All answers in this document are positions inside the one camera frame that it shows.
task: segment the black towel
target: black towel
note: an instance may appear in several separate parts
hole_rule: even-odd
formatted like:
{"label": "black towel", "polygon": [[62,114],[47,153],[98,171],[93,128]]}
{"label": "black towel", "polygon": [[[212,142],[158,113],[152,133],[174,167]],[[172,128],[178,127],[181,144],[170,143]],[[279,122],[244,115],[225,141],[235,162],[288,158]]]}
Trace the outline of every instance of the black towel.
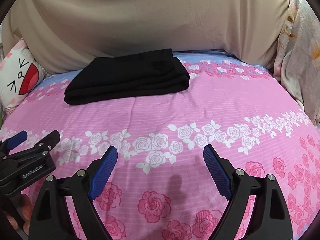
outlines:
{"label": "black towel", "polygon": [[68,85],[70,105],[115,98],[164,95],[188,89],[190,76],[171,49],[124,57],[97,57]]}

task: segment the floral blanket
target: floral blanket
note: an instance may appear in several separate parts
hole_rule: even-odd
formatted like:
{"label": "floral blanket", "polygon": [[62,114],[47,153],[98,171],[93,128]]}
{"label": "floral blanket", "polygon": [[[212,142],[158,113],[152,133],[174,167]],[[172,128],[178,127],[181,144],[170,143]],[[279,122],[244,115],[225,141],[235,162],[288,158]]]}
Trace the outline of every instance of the floral blanket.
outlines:
{"label": "floral blanket", "polygon": [[[94,205],[113,239],[207,240],[227,201],[203,160],[218,154],[252,176],[276,176],[294,239],[320,209],[320,134],[293,98],[262,67],[222,52],[175,54],[190,73],[187,91],[69,106],[64,90],[77,72],[45,79],[5,120],[0,139],[26,130],[32,147],[54,129],[57,178],[100,158],[110,145],[118,162]],[[43,179],[25,190],[35,202]],[[77,236],[85,239],[72,200]],[[254,196],[236,235],[244,237]]]}

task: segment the white pillow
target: white pillow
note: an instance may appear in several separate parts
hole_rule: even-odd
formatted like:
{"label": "white pillow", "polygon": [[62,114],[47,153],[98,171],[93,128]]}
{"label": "white pillow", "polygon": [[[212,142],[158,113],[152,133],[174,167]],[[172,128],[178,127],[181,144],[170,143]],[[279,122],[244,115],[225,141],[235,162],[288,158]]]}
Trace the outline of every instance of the white pillow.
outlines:
{"label": "white pillow", "polygon": [[18,41],[0,63],[0,102],[6,113],[11,114],[45,76],[24,39]]}

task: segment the white rose pattern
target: white rose pattern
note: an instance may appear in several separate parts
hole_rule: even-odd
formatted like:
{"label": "white rose pattern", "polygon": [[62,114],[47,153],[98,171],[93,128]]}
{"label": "white rose pattern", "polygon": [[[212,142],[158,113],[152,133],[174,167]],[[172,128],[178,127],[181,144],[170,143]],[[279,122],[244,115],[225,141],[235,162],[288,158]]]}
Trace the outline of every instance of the white rose pattern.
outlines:
{"label": "white rose pattern", "polygon": [[161,150],[168,147],[168,136],[166,134],[158,133],[151,141],[152,147],[155,150]]}
{"label": "white rose pattern", "polygon": [[227,134],[219,130],[215,133],[214,138],[216,139],[217,142],[222,143],[227,140]]}
{"label": "white rose pattern", "polygon": [[108,142],[103,142],[98,146],[98,153],[99,155],[104,155],[105,152],[108,150],[108,148],[110,147],[110,144]]}
{"label": "white rose pattern", "polygon": [[164,154],[160,151],[151,151],[146,158],[146,163],[152,168],[156,168],[160,164],[165,163]]}
{"label": "white rose pattern", "polygon": [[183,152],[182,142],[173,141],[169,147],[169,151],[174,155],[182,153]]}
{"label": "white rose pattern", "polygon": [[214,135],[214,127],[211,124],[206,124],[202,127],[203,133],[205,135]]}
{"label": "white rose pattern", "polygon": [[[169,159],[169,163],[166,163],[166,165],[174,164],[176,156],[184,152],[185,144],[188,146],[187,151],[188,148],[189,150],[193,149],[195,145],[204,148],[213,141],[224,143],[230,148],[232,143],[241,139],[242,147],[238,149],[238,152],[249,154],[251,149],[260,144],[259,139],[262,138],[263,134],[269,134],[272,138],[278,134],[283,134],[290,138],[294,132],[294,127],[298,128],[301,124],[309,125],[311,123],[307,115],[302,111],[297,114],[290,111],[290,113],[281,114],[277,118],[272,118],[266,114],[263,117],[255,116],[250,119],[245,117],[244,120],[247,123],[235,124],[223,129],[213,120],[210,123],[203,124],[201,126],[202,130],[197,128],[195,122],[178,128],[174,125],[168,125],[171,131],[177,132],[175,140],[169,140],[167,134],[156,133],[149,134],[149,137],[138,137],[130,141],[132,143],[125,139],[131,136],[126,129],[112,134],[110,138],[107,136],[107,131],[85,132],[88,138],[87,141],[75,136],[67,138],[61,131],[61,140],[53,149],[52,154],[59,154],[58,162],[63,165],[70,162],[78,162],[82,156],[87,155],[90,151],[91,154],[98,153],[103,155],[110,145],[114,145],[117,147],[118,152],[124,155],[125,160],[129,160],[130,156],[146,153],[145,163],[138,163],[137,167],[143,168],[143,171],[148,174],[150,168],[159,167],[161,164],[166,163],[166,159]],[[24,144],[28,146],[36,144],[50,133],[50,131],[42,131],[38,135],[30,130],[26,132],[28,139]],[[14,130],[2,128],[0,130],[0,139],[6,139],[15,134],[17,133]]]}
{"label": "white rose pattern", "polygon": [[200,147],[204,148],[208,145],[208,139],[205,135],[198,133],[194,138],[194,142]]}
{"label": "white rose pattern", "polygon": [[89,146],[82,145],[82,147],[79,149],[79,154],[80,156],[84,156],[84,155],[87,155],[88,151],[89,151]]}
{"label": "white rose pattern", "polygon": [[229,135],[230,138],[233,140],[236,140],[241,137],[240,130],[236,127],[229,127],[227,129],[227,135]]}
{"label": "white rose pattern", "polygon": [[192,135],[192,128],[188,125],[178,128],[179,139],[189,139]]}
{"label": "white rose pattern", "polygon": [[119,143],[122,142],[122,140],[123,140],[122,133],[118,132],[118,133],[111,135],[110,144],[113,146],[117,146]]}
{"label": "white rose pattern", "polygon": [[254,141],[250,137],[245,136],[242,138],[242,145],[247,149],[252,149]]}
{"label": "white rose pattern", "polygon": [[258,129],[258,128],[255,128],[255,127],[252,128],[252,134],[253,134],[256,138],[259,138],[260,135],[261,135],[259,129]]}
{"label": "white rose pattern", "polygon": [[239,130],[243,136],[247,136],[251,133],[251,130],[247,124],[241,124]]}
{"label": "white rose pattern", "polygon": [[139,137],[132,145],[137,153],[151,150],[151,140],[147,137]]}

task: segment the finger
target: finger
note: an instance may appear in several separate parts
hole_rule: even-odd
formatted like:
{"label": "finger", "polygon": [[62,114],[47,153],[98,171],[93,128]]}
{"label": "finger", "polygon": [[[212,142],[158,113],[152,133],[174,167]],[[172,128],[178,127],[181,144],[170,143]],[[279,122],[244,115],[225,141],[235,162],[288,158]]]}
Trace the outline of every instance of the finger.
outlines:
{"label": "finger", "polygon": [[30,228],[30,221],[27,221],[23,225],[23,231],[26,233],[26,235],[29,235],[29,228]]}
{"label": "finger", "polygon": [[31,220],[31,215],[33,211],[33,206],[30,201],[30,198],[26,194],[22,194],[22,199],[21,199],[21,213],[26,221]]}
{"label": "finger", "polygon": [[17,229],[18,229],[18,223],[16,222],[16,220],[15,220],[12,216],[10,216],[10,215],[8,215],[8,214],[6,214],[6,217],[7,217],[7,219],[9,220],[10,224],[12,225],[12,227],[13,227],[15,230],[17,230]]}

